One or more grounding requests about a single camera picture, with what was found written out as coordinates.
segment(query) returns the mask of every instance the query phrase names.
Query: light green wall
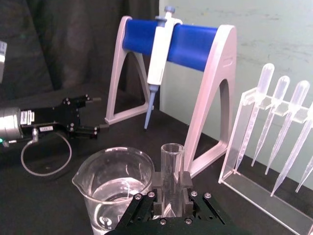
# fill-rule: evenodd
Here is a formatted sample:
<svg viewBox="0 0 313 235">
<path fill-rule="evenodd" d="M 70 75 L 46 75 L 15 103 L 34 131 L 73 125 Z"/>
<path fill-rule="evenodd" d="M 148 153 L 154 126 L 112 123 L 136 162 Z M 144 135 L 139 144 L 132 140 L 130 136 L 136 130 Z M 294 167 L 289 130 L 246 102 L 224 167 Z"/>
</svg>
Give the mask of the light green wall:
<svg viewBox="0 0 313 235">
<path fill-rule="evenodd" d="M 295 85 L 308 80 L 312 87 L 304 101 L 309 107 L 313 101 L 313 2 L 311 0 L 160 0 L 160 13 L 170 4 L 176 8 L 175 17 L 185 24 L 218 27 L 232 24 L 237 27 L 238 56 L 233 120 L 240 96 L 257 85 L 262 66 L 275 65 L 269 94 L 278 78 L 288 75 L 291 83 L 285 100 L 290 100 Z M 202 73 L 167 63 L 161 89 L 161 110 L 189 124 L 197 99 Z M 254 155 L 255 147 L 267 113 L 260 112 L 247 152 Z M 261 152 L 259 161 L 267 163 L 271 149 L 282 126 L 283 119 L 275 118 Z M 210 109 L 203 132 L 218 139 L 220 128 L 219 94 Z M 280 171 L 299 132 L 300 125 L 292 125 L 272 168 Z M 313 135 L 309 135 L 289 177 L 299 181 L 313 155 Z M 313 188 L 313 174 L 306 181 Z"/>
</svg>

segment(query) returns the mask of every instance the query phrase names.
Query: black table surface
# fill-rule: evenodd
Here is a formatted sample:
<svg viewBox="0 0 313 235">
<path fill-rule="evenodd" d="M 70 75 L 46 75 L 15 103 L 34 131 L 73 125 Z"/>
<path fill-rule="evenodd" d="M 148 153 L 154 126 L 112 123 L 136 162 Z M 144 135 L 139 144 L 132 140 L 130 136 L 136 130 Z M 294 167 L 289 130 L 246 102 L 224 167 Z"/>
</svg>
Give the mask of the black table surface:
<svg viewBox="0 0 313 235">
<path fill-rule="evenodd" d="M 89 94 L 101 97 L 102 102 L 89 104 L 81 109 L 82 123 L 97 125 L 104 123 L 108 92 L 98 84 L 46 93 L 24 99 L 0 103 L 0 107 L 17 106 L 20 108 L 48 107 L 58 105 L 65 97 Z M 116 110 L 121 111 L 136 106 L 133 97 L 118 93 Z M 73 156 L 62 174 L 40 178 L 27 173 L 20 163 L 23 144 L 0 147 L 0 234 L 92 234 L 83 196 L 71 183 L 82 162 L 91 154 L 105 148 L 129 146 L 147 153 L 160 170 L 160 147 L 169 142 L 184 144 L 188 125 L 154 110 L 148 131 L 143 130 L 145 115 L 110 126 L 108 132 L 101 133 L 97 140 L 70 140 Z M 203 135 L 196 156 L 215 145 L 216 141 Z M 67 146 L 57 137 L 43 140 L 25 153 L 28 166 L 38 172 L 49 172 L 66 161 Z M 236 225 L 256 235 L 289 235 L 289 230 L 257 209 L 254 205 L 236 194 L 225 185 L 218 184 L 218 177 L 224 158 L 218 159 L 193 179 L 199 192 L 210 192 Z M 242 171 L 271 189 L 277 173 L 271 171 L 264 178 L 264 166 L 257 164 L 252 171 L 249 158 L 244 158 Z M 295 182 L 286 180 L 277 191 L 288 202 L 300 210 L 313 215 L 312 192 L 303 187 L 299 194 L 289 193 Z"/>
</svg>

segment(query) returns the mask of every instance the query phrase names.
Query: gray cylindrical motor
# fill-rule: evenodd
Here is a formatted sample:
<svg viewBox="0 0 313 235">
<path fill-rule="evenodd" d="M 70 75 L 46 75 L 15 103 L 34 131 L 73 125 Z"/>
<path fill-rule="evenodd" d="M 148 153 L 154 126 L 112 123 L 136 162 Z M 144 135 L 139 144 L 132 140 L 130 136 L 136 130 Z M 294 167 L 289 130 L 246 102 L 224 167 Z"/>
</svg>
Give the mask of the gray cylindrical motor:
<svg viewBox="0 0 313 235">
<path fill-rule="evenodd" d="M 0 109 L 0 139 L 12 141 L 23 138 L 19 108 Z"/>
</svg>

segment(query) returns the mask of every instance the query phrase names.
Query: clear acrylic rack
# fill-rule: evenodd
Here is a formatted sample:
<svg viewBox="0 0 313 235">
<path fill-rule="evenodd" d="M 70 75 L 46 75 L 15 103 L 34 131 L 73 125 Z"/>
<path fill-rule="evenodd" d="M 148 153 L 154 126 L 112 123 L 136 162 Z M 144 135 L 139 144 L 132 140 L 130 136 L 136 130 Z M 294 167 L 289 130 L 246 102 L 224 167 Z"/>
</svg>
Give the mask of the clear acrylic rack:
<svg viewBox="0 0 313 235">
<path fill-rule="evenodd" d="M 273 195 L 271 197 L 270 191 L 235 170 L 239 150 L 243 143 L 252 109 L 257 98 L 257 88 L 253 88 L 242 94 L 219 183 L 223 183 L 234 190 L 294 234 L 313 235 L 312 218 L 278 196 Z M 272 99 L 272 96 L 266 95 L 259 105 L 260 110 L 266 111 L 270 109 L 272 107 Z M 275 115 L 284 117 L 288 113 L 288 110 L 289 102 L 282 101 L 277 107 Z M 292 121 L 300 124 L 305 123 L 308 118 L 308 110 L 308 108 L 300 107 Z"/>
</svg>

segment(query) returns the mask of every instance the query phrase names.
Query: white cable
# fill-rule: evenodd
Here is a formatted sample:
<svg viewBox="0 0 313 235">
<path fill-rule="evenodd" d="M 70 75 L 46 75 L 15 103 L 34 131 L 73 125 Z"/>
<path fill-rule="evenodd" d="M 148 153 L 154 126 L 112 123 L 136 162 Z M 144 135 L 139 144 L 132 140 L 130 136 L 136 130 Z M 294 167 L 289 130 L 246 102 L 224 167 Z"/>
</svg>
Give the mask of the white cable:
<svg viewBox="0 0 313 235">
<path fill-rule="evenodd" d="M 50 176 L 50 175 L 56 174 L 57 172 L 63 170 L 63 169 L 67 166 L 67 164 L 69 163 L 69 161 L 70 161 L 71 158 L 72 158 L 72 147 L 70 146 L 68 140 L 67 140 L 64 136 L 62 136 L 61 134 L 59 134 L 59 133 L 57 133 L 57 132 L 55 132 L 55 134 L 57 134 L 58 136 L 60 136 L 60 137 L 67 143 L 67 145 L 68 145 L 68 148 L 69 148 L 69 157 L 68 157 L 67 162 L 66 162 L 63 166 L 61 166 L 59 169 L 57 169 L 57 170 L 55 170 L 55 171 L 53 171 L 53 172 L 50 172 L 50 173 L 46 173 L 46 174 L 40 174 L 40 173 L 36 173 L 36 172 L 30 170 L 30 169 L 26 166 L 26 164 L 25 164 L 25 162 L 24 162 L 24 153 L 25 153 L 25 150 L 26 150 L 30 145 L 32 145 L 32 144 L 34 143 L 34 141 L 29 141 L 29 142 L 27 143 L 27 145 L 24 146 L 24 148 L 23 148 L 23 150 L 22 150 L 22 152 L 21 152 L 21 162 L 22 162 L 22 166 L 24 167 L 24 169 L 25 169 L 28 173 L 30 173 L 30 174 L 32 174 L 32 175 L 35 175 L 35 176 L 46 177 L 46 176 Z"/>
</svg>

